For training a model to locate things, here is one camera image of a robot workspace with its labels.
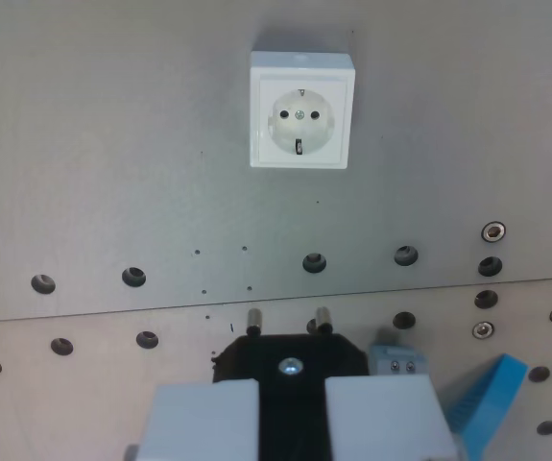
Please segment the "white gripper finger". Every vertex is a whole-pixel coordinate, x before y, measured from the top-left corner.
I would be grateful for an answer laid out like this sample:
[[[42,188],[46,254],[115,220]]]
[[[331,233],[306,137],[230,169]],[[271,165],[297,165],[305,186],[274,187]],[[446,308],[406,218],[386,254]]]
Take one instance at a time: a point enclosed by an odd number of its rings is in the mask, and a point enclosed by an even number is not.
[[[257,460],[259,384],[254,379],[156,389],[136,460]]]
[[[427,375],[325,381],[334,460],[457,460],[459,451]]]

